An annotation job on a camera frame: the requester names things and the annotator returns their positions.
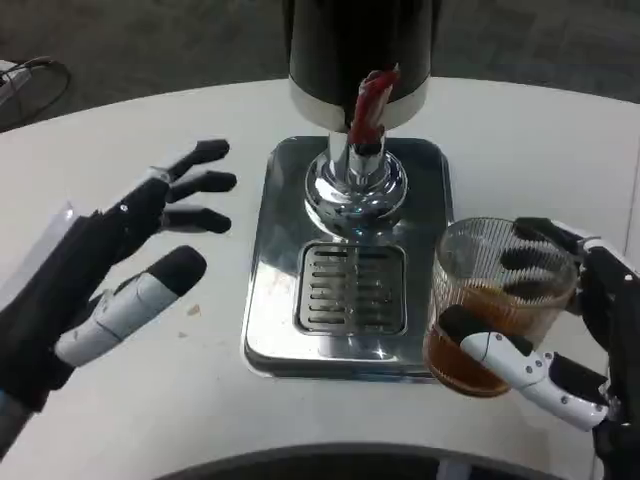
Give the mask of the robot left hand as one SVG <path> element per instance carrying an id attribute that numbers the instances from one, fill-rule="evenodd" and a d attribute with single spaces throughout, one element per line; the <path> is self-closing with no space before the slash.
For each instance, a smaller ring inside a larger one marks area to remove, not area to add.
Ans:
<path id="1" fill-rule="evenodd" d="M 202 140 L 167 168 L 153 168 L 110 208 L 63 209 L 7 282 L 1 303 L 1 391 L 29 412 L 43 409 L 75 369 L 120 344 L 191 290 L 207 263 L 179 246 L 115 289 L 99 285 L 113 266 L 164 232 L 227 232 L 229 217 L 182 204 L 196 193 L 231 191 L 237 178 L 195 165 L 223 159 L 224 139 Z"/>

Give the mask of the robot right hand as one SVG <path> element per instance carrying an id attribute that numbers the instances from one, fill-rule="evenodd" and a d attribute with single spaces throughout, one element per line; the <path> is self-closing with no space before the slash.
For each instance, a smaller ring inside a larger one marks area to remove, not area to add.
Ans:
<path id="1" fill-rule="evenodd" d="M 563 312 L 605 351 L 598 373 L 540 346 Z M 544 217 L 451 224 L 435 250 L 426 362 L 473 397 L 516 391 L 589 432 L 607 479 L 639 475 L 639 272 L 600 236 Z"/>

